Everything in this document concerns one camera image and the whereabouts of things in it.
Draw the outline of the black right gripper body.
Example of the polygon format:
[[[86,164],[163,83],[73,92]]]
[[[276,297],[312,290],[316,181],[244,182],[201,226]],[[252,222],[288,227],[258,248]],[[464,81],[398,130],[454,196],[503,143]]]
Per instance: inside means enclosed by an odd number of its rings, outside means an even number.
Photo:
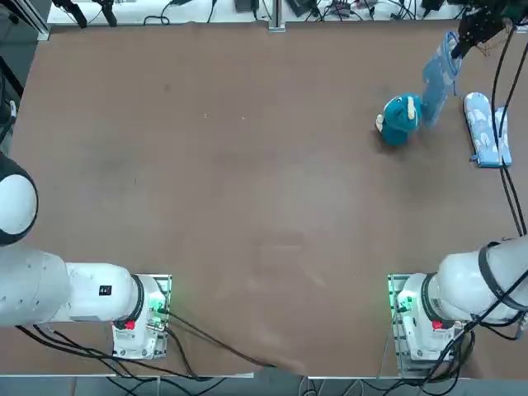
[[[466,9],[458,28],[460,43],[475,46],[493,38],[506,21],[518,22],[518,1],[460,1]]]

